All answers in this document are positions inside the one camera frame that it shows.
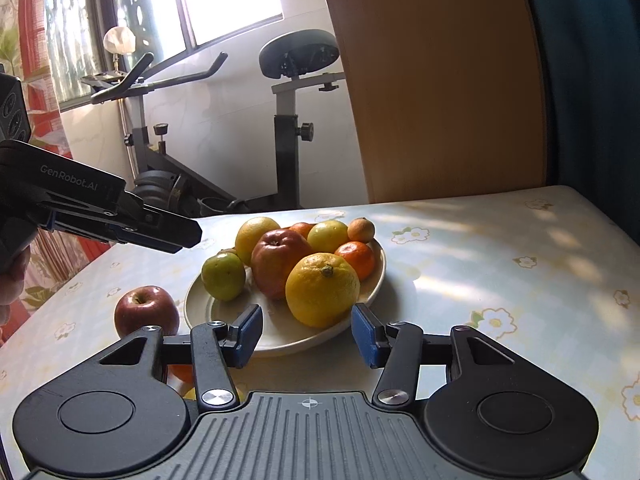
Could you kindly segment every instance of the plate of fruit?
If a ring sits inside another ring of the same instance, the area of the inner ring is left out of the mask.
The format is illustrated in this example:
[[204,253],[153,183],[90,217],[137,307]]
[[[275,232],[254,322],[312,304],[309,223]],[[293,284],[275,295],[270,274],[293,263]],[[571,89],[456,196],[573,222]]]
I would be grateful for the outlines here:
[[316,346],[347,329],[354,303],[371,305],[386,257],[366,218],[300,222],[280,228],[251,218],[235,247],[207,259],[184,304],[187,324],[233,321],[252,303],[264,326],[254,355],[278,356]]

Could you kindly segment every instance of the brown wooden panel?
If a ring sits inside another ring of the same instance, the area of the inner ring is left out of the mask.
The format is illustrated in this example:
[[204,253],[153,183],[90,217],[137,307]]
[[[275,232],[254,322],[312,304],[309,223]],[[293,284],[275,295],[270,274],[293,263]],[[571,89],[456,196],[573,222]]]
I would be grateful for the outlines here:
[[526,0],[327,0],[369,199],[542,186],[545,117]]

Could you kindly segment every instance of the bike seat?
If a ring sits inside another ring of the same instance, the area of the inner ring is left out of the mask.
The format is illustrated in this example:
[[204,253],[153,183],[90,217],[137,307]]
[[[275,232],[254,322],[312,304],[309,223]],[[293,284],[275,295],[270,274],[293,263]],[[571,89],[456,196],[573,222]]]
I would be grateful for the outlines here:
[[339,57],[334,35],[313,28],[274,38],[261,48],[258,60],[264,76],[280,79],[322,70]]

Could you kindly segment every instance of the window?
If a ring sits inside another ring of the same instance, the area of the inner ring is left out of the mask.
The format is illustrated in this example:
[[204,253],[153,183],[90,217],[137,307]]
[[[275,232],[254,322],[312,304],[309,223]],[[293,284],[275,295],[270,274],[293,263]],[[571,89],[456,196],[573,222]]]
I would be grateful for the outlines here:
[[147,75],[212,43],[282,18],[280,0],[46,0],[47,48],[60,107],[85,104],[90,93],[79,78],[112,70],[102,37],[115,25],[136,35],[128,70],[145,52],[154,54]]

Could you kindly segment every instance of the blue curtain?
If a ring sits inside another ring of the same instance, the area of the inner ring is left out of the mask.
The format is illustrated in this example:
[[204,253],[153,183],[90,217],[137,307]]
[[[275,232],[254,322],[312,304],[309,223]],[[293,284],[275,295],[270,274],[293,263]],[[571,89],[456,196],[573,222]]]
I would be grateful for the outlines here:
[[640,243],[638,0],[530,0],[546,78],[549,183]]

